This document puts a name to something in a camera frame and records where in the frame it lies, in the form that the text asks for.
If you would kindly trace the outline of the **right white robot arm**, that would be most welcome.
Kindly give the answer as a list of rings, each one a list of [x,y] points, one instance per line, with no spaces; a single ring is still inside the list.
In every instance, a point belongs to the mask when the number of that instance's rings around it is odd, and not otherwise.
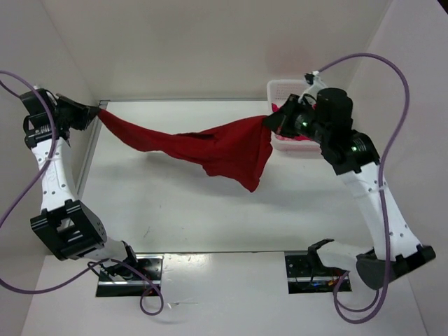
[[[372,140],[353,128],[352,99],[332,87],[320,90],[314,104],[306,102],[308,97],[291,94],[262,123],[282,137],[303,135],[319,144],[324,160],[356,201],[373,242],[372,248],[360,248],[323,239],[308,248],[309,271],[356,272],[368,288],[379,290],[434,260],[433,247],[413,234],[387,188]]]

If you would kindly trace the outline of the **red t-shirt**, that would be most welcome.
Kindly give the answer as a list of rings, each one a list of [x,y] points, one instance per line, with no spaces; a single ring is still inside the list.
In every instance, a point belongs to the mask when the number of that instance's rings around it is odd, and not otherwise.
[[[223,176],[254,192],[272,154],[271,131],[257,115],[201,132],[168,134],[135,125],[102,109],[98,117],[129,147],[201,165],[210,177]]]

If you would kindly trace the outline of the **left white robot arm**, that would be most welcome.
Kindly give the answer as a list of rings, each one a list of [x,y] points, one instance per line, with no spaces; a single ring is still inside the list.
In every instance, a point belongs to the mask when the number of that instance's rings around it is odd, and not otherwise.
[[[108,237],[99,217],[81,202],[71,169],[70,131],[87,129],[99,107],[43,88],[21,94],[20,101],[28,112],[24,141],[44,171],[41,210],[30,220],[31,229],[59,260],[105,260],[110,277],[133,279],[140,270],[135,252]]]

